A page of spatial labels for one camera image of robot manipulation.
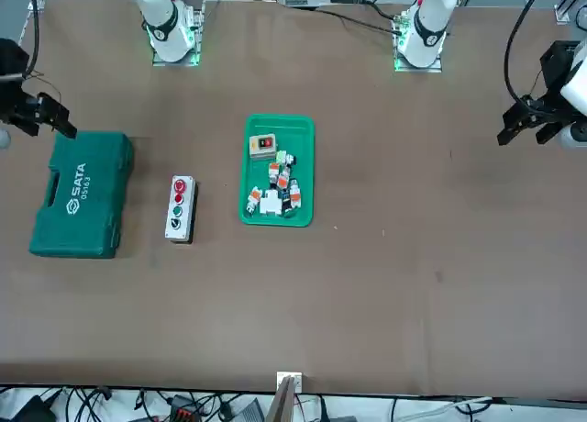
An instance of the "switch box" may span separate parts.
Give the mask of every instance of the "switch box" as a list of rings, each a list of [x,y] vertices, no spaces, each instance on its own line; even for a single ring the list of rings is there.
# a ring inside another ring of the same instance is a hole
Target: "switch box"
[[[197,191],[198,185],[192,176],[173,176],[165,219],[166,239],[192,243]]]
[[[249,138],[249,156],[252,159],[274,158],[277,154],[275,135],[257,135]]]

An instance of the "brown table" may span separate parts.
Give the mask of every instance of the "brown table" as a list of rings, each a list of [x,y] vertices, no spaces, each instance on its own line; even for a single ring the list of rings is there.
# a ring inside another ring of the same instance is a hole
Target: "brown table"
[[[34,257],[53,135],[12,131],[2,380],[272,390],[289,370],[308,392],[584,397],[587,155],[495,139],[519,10],[457,10],[442,74],[393,73],[389,36],[334,17],[208,10],[202,65],[155,69],[128,0],[49,0],[38,69],[79,129],[128,133],[137,163],[116,259]],[[520,93],[564,37],[552,11],[526,22]],[[252,113],[316,122],[309,228],[238,220]],[[200,182],[193,246],[163,237],[174,173]]]

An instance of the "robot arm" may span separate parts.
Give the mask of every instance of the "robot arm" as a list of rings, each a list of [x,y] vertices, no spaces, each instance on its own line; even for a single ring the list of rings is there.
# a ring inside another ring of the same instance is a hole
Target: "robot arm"
[[[136,0],[151,46],[162,60],[176,62],[194,47],[194,9],[182,0]]]
[[[434,63],[458,1],[416,0],[408,9],[410,28],[399,51],[410,64],[426,68]]]

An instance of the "toolbox handle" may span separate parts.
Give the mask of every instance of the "toolbox handle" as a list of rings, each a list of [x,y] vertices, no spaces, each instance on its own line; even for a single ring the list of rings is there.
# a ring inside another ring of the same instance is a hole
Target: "toolbox handle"
[[[57,194],[57,186],[59,185],[60,173],[51,170],[49,182],[47,183],[47,191],[45,192],[44,206],[50,207],[55,202],[55,195]]]

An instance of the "green tray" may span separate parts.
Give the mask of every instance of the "green tray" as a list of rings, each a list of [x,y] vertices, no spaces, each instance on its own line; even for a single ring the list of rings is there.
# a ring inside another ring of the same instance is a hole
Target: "green tray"
[[[297,179],[302,192],[302,207],[291,217],[262,216],[259,208],[252,216],[245,214],[250,190],[269,188],[269,163],[274,161],[252,160],[249,157],[249,137],[273,133],[277,150],[287,150],[297,163],[292,167],[292,179]],[[243,223],[277,227],[307,227],[314,215],[314,122],[309,117],[290,115],[251,115],[245,126],[240,176],[238,212]]]

